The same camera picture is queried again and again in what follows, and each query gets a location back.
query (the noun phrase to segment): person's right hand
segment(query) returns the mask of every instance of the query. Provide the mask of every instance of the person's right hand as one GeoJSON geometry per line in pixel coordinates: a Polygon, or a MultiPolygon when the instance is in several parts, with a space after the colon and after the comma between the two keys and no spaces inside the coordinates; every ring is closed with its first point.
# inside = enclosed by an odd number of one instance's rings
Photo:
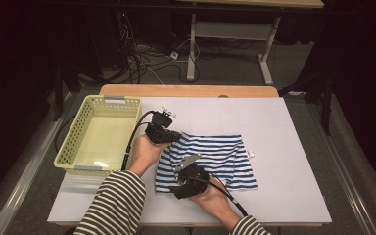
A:
{"type": "MultiPolygon", "coordinates": [[[[225,190],[224,186],[212,176],[210,176],[210,182],[225,190]]],[[[210,185],[204,193],[189,199],[199,204],[206,213],[218,219],[230,232],[240,220],[240,216],[231,209],[227,197],[210,185]]]]}
{"type": "Polygon", "coordinates": [[[150,166],[158,161],[161,152],[168,146],[168,143],[158,145],[152,143],[147,135],[139,136],[133,145],[133,163],[128,170],[141,177],[150,166]]]}

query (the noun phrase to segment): striped cloth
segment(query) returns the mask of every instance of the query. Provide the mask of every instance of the striped cloth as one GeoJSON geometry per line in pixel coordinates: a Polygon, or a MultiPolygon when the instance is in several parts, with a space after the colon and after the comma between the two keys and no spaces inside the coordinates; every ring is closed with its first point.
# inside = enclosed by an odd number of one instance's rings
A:
{"type": "Polygon", "coordinates": [[[173,169],[185,156],[195,154],[202,154],[195,163],[225,181],[228,190],[258,187],[241,135],[194,136],[182,133],[181,139],[161,154],[156,191],[167,193],[168,186],[178,186],[173,169]]]}
{"type": "Polygon", "coordinates": [[[99,187],[74,235],[135,234],[145,196],[145,185],[135,173],[114,171],[99,187]]]}

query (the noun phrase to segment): person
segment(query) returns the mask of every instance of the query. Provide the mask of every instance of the person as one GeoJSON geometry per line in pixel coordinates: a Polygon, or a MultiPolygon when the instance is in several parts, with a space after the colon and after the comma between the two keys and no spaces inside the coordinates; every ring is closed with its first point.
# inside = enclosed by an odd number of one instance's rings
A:
{"type": "MultiPolygon", "coordinates": [[[[133,163],[128,170],[114,171],[103,181],[74,234],[135,234],[146,196],[141,176],[167,146],[155,145],[146,135],[139,136],[133,146],[133,163]]],[[[222,187],[215,178],[210,181],[222,187]]],[[[213,187],[189,199],[218,219],[232,235],[270,234],[252,216],[240,217],[231,209],[227,197],[213,187]]]]}

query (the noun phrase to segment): black and white striped sleeve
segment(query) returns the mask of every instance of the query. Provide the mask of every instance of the black and white striped sleeve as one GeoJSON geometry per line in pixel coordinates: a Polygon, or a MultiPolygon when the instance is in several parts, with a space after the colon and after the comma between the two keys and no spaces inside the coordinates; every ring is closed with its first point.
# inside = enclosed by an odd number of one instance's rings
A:
{"type": "Polygon", "coordinates": [[[270,235],[251,215],[242,218],[234,227],[232,235],[270,235]]]}
{"type": "Polygon", "coordinates": [[[131,171],[111,173],[74,234],[135,234],[145,202],[142,180],[131,171]]]}

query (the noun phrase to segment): desk leg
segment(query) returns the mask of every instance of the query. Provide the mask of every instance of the desk leg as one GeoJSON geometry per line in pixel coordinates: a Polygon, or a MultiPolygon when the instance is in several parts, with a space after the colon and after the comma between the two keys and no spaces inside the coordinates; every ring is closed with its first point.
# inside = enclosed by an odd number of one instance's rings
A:
{"type": "Polygon", "coordinates": [[[191,21],[191,40],[189,47],[188,68],[187,68],[187,80],[193,81],[195,76],[195,31],[196,31],[196,15],[192,14],[191,21]]]}
{"type": "Polygon", "coordinates": [[[261,72],[263,73],[263,78],[266,85],[273,85],[273,79],[271,78],[270,70],[268,69],[267,65],[267,57],[268,53],[270,52],[271,45],[273,44],[274,36],[276,35],[279,22],[279,17],[274,19],[274,22],[271,26],[271,30],[266,41],[266,48],[264,54],[258,54],[258,62],[260,63],[261,72]]]}

